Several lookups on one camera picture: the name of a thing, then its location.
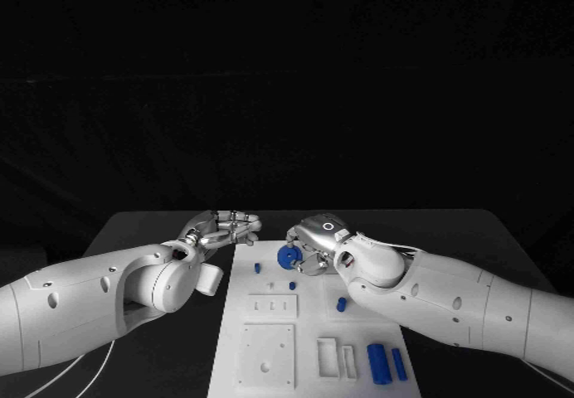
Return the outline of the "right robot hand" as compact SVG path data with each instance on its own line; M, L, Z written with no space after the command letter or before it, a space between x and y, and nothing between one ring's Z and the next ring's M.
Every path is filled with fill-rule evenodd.
M282 249L286 269L320 276L333 265L336 251L354 237L344 220L331 213L305 218L287 231Z

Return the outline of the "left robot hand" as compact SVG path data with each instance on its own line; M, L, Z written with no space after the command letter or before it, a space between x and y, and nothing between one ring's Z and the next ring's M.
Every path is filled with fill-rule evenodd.
M204 211L186 223L179 239L204 251L225 245L248 245L263 228L260 217L243 211Z

